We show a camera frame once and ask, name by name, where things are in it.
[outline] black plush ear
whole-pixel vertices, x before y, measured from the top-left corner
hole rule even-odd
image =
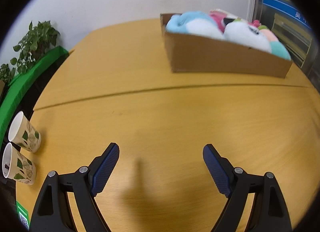
[[[222,24],[226,27],[230,22],[233,22],[235,19],[234,18],[224,18],[222,20]]]

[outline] blue stripe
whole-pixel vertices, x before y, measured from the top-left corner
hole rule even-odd
[[[262,3],[266,6],[269,6],[273,9],[276,9],[277,11],[280,11],[291,18],[297,20],[304,26],[308,27],[311,29],[311,27],[308,25],[306,22],[305,18],[302,16],[302,14],[294,7],[291,5],[281,2],[280,0],[262,0]]]

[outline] cup rim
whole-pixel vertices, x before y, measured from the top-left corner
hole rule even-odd
[[[10,173],[10,169],[11,169],[11,162],[12,162],[12,143],[7,143],[7,145],[5,146],[5,148],[4,148],[4,151],[3,151],[3,155],[2,155],[2,174],[3,174],[3,176],[7,179],[8,177],[9,177],[9,173]],[[3,166],[3,163],[4,163],[4,156],[5,156],[5,153],[6,153],[6,150],[8,150],[8,149],[11,149],[11,155],[10,155],[10,167],[9,167],[9,170],[8,170],[8,174],[7,174],[7,176],[4,174],[4,171],[3,171],[3,168],[4,168],[4,166]]]
[[[14,119],[11,122],[10,128],[9,128],[9,132],[8,132],[8,140],[10,142],[12,142],[14,140],[14,138],[17,136],[18,131],[21,127],[22,124],[22,120],[23,120],[23,111],[19,111],[16,116],[14,117]],[[13,131],[13,123],[15,123],[16,121],[20,121],[19,127]]]

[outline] paper cup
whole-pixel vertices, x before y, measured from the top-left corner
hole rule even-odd
[[[5,178],[32,185],[36,179],[36,167],[26,156],[7,143],[2,156],[2,173]]]
[[[14,117],[8,139],[32,153],[35,153],[41,144],[41,134],[30,124],[22,111]]]

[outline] tabletop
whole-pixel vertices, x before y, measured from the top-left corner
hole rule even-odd
[[[159,19],[95,30],[80,41],[39,97],[34,110],[92,97],[173,87],[312,84],[293,63],[282,78],[229,73],[175,73],[162,41]]]
[[[17,200],[32,213],[49,171],[76,171],[110,142],[119,161],[96,199],[112,231],[211,231],[226,198],[202,159],[212,143],[251,174],[275,174],[296,225],[320,180],[320,97],[313,88],[206,86],[141,91],[36,110],[38,152],[32,186]],[[79,231],[85,231],[69,193]],[[249,217],[250,195],[238,231]]]

